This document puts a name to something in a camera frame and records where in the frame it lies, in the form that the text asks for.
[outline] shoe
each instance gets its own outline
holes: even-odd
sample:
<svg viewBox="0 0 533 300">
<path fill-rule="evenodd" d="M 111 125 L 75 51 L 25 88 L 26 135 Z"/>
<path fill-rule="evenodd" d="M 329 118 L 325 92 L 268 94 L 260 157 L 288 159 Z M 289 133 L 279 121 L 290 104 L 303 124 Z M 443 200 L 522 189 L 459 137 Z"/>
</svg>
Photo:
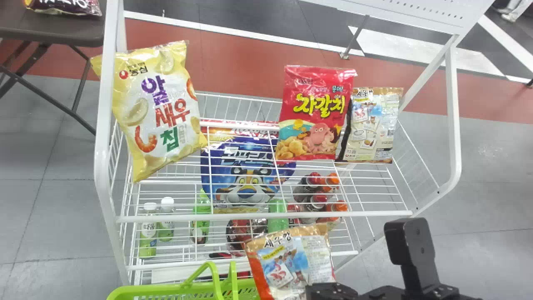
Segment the shoe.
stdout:
<svg viewBox="0 0 533 300">
<path fill-rule="evenodd" d="M 508 14 L 508 13 L 510 13 L 512 10 L 511 10 L 511 9 L 508 9 L 508 8 L 504 8 L 504 9 L 497 9 L 496 11 L 499 12 L 499 13 L 501 13 L 501 14 Z"/>
<path fill-rule="evenodd" d="M 508 14 L 502 14 L 502 19 L 504 19 L 505 21 L 507 22 L 511 22 L 511 23 L 515 23 L 516 20 L 513 19 L 510 15 Z"/>
</svg>

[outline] white wire shopping cart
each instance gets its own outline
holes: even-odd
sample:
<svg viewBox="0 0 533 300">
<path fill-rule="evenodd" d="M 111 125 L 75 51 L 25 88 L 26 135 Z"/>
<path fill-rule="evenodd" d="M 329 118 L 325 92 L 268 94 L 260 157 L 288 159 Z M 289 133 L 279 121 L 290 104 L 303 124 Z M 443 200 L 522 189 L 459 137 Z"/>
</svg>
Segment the white wire shopping cart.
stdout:
<svg viewBox="0 0 533 300">
<path fill-rule="evenodd" d="M 385 222 L 401 216 L 418 215 L 457 184 L 461 174 L 461 151 L 455 46 L 488 8 L 490 1 L 438 0 L 431 4 L 424 0 L 311 2 L 338 5 L 344 10 L 451 34 L 450 40 L 407 91 L 400 107 L 404 109 L 407 106 L 427 79 L 446 60 L 451 161 L 451 176 L 446 183 L 440 186 L 437 184 L 409 136 L 399 124 L 394 137 L 393 164 L 335 164 L 331 160 L 299 162 L 294 174 L 280 187 L 276 197 L 292 202 L 293 188 L 308 173 L 318 170 L 322 174 L 334 172 L 339 176 L 341 188 L 336 196 L 349 204 L 349 211 L 308 213 L 289 211 L 269 217 L 342 216 L 341 225 L 330 234 L 335 267 L 340 269 L 383 236 L 382 226 Z M 94 161 L 95 184 L 104 220 L 124 285 L 179 281 L 187 278 L 198 266 L 210 260 L 209 254 L 227 252 L 225 228 L 228 220 L 262 218 L 264 215 L 209 215 L 211 225 L 208 242 L 193 243 L 190 239 L 190 221 L 206 219 L 205 215 L 195 215 L 192 212 L 195 199 L 202 188 L 200 153 L 190 155 L 179 163 L 170 164 L 138 184 L 131 183 L 126 143 L 123 133 L 112 119 L 110 109 L 115 49 L 126 50 L 123 4 L 121 1 L 108 1 Z M 219 122 L 214 123 L 215 120 L 236 120 L 255 122 L 255 129 L 276 131 L 276 128 L 265 122 L 278 121 L 280 100 L 203 92 L 197 96 L 202 112 L 201 125 L 204 127 L 224 126 Z M 142 214 L 140 207 L 144 203 L 158 201 L 165 196 L 176 199 L 175 213 L 150 216 Z M 174 238 L 171 242 L 159 245 L 157 254 L 152 259 L 139 258 L 139 222 L 146 221 L 175 222 Z M 233 260 L 237 262 L 238 270 L 249 268 L 246 258 Z M 219 265 L 229 265 L 229 259 L 213 261 Z"/>
</svg>

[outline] red floor stripe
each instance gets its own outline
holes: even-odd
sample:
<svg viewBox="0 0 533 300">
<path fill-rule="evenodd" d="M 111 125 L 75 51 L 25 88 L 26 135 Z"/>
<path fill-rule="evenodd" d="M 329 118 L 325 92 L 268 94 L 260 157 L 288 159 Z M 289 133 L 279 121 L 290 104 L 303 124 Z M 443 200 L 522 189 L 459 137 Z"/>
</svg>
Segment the red floor stripe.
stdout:
<svg viewBox="0 0 533 300">
<path fill-rule="evenodd" d="M 410 87 L 424 69 L 367 57 L 341 60 L 337 53 L 330 51 L 139 20 L 126 20 L 126 30 L 130 49 L 188 40 L 187 69 L 195 89 L 202 91 L 281 98 L 283 66 L 287 64 L 355 68 L 356 86 L 404 88 Z M 3 41 L 0 61 L 19 43 Z M 101 48 L 82 50 L 89 56 L 101 53 Z M 31 51 L 27 49 L 23 56 L 27 57 Z M 23 61 L 24 58 L 19 58 L 14 67 Z M 83 65 L 83 59 L 70 48 L 54 45 L 28 73 L 79 78 Z M 96 76 L 91 72 L 89 79 L 96 80 Z M 458 74 L 458 82 L 462 117 L 533 124 L 533 90 L 523 84 L 472 74 Z M 406 110 L 446 114 L 444 71 L 438 70 L 433 75 Z"/>
</svg>

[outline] green plastic basket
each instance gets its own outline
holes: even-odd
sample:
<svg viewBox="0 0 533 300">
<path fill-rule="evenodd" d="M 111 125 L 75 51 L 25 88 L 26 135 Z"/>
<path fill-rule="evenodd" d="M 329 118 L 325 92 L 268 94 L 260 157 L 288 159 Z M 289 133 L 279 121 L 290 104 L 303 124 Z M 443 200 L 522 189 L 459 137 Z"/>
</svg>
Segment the green plastic basket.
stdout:
<svg viewBox="0 0 533 300">
<path fill-rule="evenodd" d="M 194 282 L 207 268 L 213 281 Z M 220 280 L 213 262 L 206 262 L 186 281 L 175 285 L 123 286 L 109 294 L 107 300 L 259 300 L 253 278 L 237 279 L 235 262 L 230 262 L 228 277 Z"/>
</svg>

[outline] table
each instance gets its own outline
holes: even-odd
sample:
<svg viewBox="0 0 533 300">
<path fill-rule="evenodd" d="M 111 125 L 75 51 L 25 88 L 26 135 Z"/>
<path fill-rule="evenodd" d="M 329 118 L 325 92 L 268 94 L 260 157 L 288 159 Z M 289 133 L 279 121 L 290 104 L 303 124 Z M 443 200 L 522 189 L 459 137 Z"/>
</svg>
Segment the table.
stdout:
<svg viewBox="0 0 533 300">
<path fill-rule="evenodd" d="M 18 48 L 0 65 L 0 73 L 2 73 L 0 76 L 0 99 L 18 82 L 73 117 L 95 135 L 94 128 L 76 113 L 91 66 L 89 58 L 78 47 L 102 46 L 104 16 L 95 18 L 36 13 L 26 9 L 21 2 L 21 0 L 0 0 L 0 38 L 22 40 Z M 100 0 L 100 8 L 102 13 L 105 14 L 106 0 Z M 10 71 L 9 67 L 12 62 L 31 43 L 38 43 L 39 46 L 18 70 L 15 72 Z M 23 78 L 24 74 L 52 45 L 66 45 L 86 60 L 78 91 L 71 108 L 63 105 Z M 9 79 L 2 85 L 5 76 L 9 77 Z"/>
</svg>

